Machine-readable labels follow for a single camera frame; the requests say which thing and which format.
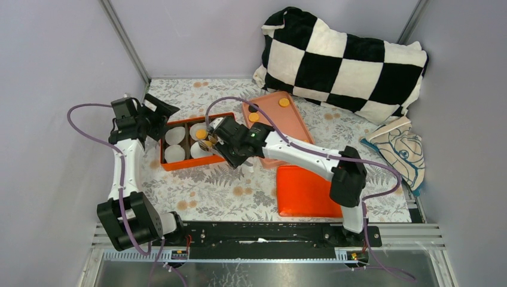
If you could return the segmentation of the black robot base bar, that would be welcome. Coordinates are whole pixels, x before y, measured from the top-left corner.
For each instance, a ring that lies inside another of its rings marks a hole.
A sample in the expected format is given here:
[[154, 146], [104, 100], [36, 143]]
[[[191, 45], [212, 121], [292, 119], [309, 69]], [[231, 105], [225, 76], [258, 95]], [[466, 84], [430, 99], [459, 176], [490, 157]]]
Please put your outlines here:
[[187, 221], [166, 237], [190, 259], [331, 259], [336, 248], [362, 251], [382, 246], [380, 230], [359, 234], [330, 223]]

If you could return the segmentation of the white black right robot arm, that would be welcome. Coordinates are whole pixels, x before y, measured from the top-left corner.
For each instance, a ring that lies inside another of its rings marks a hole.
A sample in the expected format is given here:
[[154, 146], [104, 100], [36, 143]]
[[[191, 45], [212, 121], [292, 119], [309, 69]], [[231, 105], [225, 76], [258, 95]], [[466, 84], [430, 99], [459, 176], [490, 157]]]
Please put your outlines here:
[[343, 238], [351, 246], [366, 239], [361, 195], [367, 171], [356, 149], [322, 148], [287, 136], [272, 126], [255, 123], [247, 127], [232, 117], [211, 121], [207, 131], [217, 139], [215, 149], [237, 168], [251, 157], [280, 160], [311, 171], [330, 182], [329, 198], [343, 216]]

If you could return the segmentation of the orange compartment box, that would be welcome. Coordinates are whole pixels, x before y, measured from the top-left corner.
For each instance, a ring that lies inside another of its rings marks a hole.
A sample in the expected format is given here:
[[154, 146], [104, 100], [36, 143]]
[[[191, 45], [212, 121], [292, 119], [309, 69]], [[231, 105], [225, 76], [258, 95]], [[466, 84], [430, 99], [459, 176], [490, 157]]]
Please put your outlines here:
[[[164, 170], [166, 171], [174, 171], [179, 169], [187, 169], [190, 167], [198, 167], [198, 166], [204, 166], [207, 164], [214, 164], [214, 163], [221, 163], [225, 160], [221, 157], [218, 157], [217, 155], [211, 155], [209, 157], [203, 157], [203, 158], [197, 158], [193, 159], [191, 157], [190, 148], [191, 146], [197, 142], [191, 139], [189, 129], [190, 127], [195, 123], [205, 123], [205, 117], [193, 117], [193, 118], [187, 118], [184, 120], [179, 121], [171, 121], [168, 122], [165, 126], [165, 133], [164, 136], [160, 139], [160, 163]], [[175, 163], [166, 163], [164, 159], [164, 150], [169, 146], [164, 137], [166, 132], [174, 127], [184, 127], [186, 129], [186, 137], [185, 139], [179, 144], [183, 149], [185, 150], [186, 156], [184, 161], [175, 162]]]

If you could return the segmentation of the pink cookie tray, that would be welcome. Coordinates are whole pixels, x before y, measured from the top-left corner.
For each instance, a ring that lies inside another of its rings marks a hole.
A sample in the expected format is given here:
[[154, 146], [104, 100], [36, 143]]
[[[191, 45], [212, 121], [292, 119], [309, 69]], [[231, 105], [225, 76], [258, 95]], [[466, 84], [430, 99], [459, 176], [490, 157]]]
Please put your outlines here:
[[[291, 104], [288, 107], [282, 108], [279, 106], [278, 101], [283, 97], [287, 97], [290, 100]], [[250, 99], [248, 101], [253, 104], [257, 104], [258, 107], [260, 107], [269, 116], [269, 118], [273, 120], [282, 133], [292, 138], [314, 144], [314, 139], [289, 93], [285, 91], [278, 91]], [[242, 104], [242, 113], [246, 121], [246, 125], [250, 128], [253, 123], [248, 120], [248, 115], [250, 114], [248, 106], [249, 105], [246, 103]], [[260, 116], [258, 122], [271, 125], [260, 112], [257, 111], [257, 113]], [[260, 158], [260, 163], [266, 169], [272, 169], [277, 166], [287, 164], [284, 161], [264, 158]]]

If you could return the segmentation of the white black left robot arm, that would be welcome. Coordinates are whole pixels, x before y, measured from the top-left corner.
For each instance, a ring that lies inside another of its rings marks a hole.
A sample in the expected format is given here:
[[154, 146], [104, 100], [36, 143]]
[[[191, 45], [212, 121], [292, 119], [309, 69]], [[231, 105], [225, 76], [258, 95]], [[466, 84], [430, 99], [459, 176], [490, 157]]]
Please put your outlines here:
[[114, 153], [114, 175], [108, 199], [97, 206], [97, 215], [117, 251], [164, 239], [172, 246], [185, 240], [185, 229], [176, 212], [160, 215], [141, 190], [141, 161], [147, 138], [160, 140], [165, 125], [179, 108], [151, 94], [143, 102], [124, 97], [111, 103], [115, 128], [108, 145]]

